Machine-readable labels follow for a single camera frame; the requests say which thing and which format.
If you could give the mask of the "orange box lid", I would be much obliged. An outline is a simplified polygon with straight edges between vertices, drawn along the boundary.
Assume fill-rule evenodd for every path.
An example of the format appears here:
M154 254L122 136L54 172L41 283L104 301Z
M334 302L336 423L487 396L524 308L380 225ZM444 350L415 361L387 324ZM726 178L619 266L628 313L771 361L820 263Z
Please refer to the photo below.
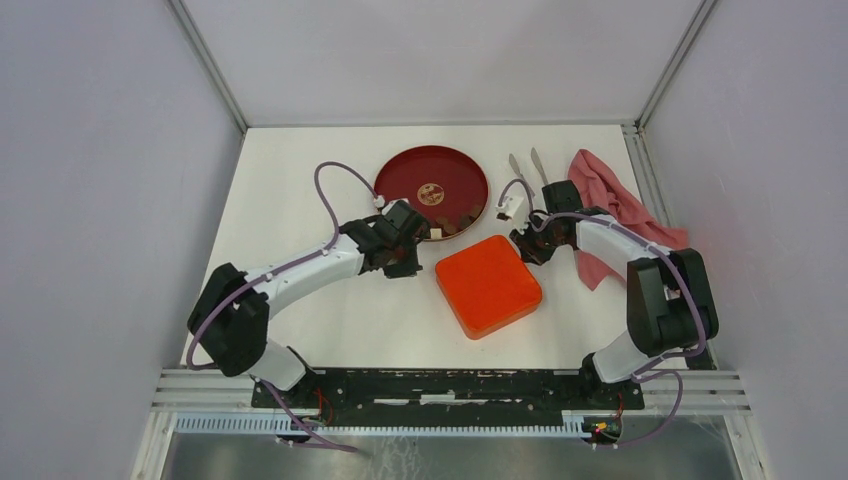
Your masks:
M437 284L452 302L478 291L484 293L543 290L510 241L494 235L450 255L435 265Z

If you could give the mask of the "orange chocolate box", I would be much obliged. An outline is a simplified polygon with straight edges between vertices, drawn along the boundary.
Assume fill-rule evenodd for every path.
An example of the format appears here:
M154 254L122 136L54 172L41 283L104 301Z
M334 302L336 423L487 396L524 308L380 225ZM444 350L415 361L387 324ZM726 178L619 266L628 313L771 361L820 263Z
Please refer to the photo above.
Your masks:
M465 336L479 340L533 313L543 300L541 291L475 292L452 302Z

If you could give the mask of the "round red tray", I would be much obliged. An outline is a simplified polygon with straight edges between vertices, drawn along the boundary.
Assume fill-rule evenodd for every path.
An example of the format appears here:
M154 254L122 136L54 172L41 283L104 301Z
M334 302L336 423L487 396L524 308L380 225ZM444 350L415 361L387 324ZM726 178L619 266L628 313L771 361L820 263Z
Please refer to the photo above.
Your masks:
M441 228L442 239L433 241L468 230L490 198L489 181L480 165L466 153L440 145L396 154L377 173L374 188L387 199L406 198L430 228Z

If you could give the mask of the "metal tongs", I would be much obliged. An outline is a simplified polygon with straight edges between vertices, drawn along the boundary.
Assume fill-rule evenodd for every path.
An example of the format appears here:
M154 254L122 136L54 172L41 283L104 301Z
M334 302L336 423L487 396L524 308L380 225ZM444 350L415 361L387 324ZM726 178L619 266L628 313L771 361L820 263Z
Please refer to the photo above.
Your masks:
M536 175L538 176L541 185L547 186L550 184L550 177L547 174L545 164L541 158L540 152L536 147L531 147L529 150L529 154L526 159L519 158L514 153L509 153L507 156L507 162L512 169L513 173L523 180L528 179L527 172L529 168L532 168Z

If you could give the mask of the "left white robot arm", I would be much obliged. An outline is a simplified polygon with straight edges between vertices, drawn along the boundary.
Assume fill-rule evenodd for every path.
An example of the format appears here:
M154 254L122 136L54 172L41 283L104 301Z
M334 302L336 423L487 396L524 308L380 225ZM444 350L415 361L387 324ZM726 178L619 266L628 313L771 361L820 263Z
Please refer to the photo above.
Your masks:
M395 200L376 215L339 226L328 243L298 258L248 270L218 266L187 321L187 366L200 369L194 353L202 349L210 358L207 368L226 377L250 375L276 387L288 406L306 405L314 394L308 364L292 347L270 339L270 321L341 280L373 271L389 279L416 276L422 268L417 247L429 236L427 219Z

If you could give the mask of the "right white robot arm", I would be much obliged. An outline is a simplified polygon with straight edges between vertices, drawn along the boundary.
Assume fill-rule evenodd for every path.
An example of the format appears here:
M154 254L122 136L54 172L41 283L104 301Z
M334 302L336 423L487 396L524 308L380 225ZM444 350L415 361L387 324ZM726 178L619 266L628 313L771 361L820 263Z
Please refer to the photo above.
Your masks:
M617 383L640 381L672 358L704 353L718 332L718 318L701 254L673 250L616 220L607 210L582 204L571 181L543 187L545 207L535 208L522 178L511 180L524 192L503 190L497 217L513 225L509 238L521 259L543 265L565 245L601 261L626 287L625 330L606 347L588 355L577 382L580 400L602 408L618 393Z

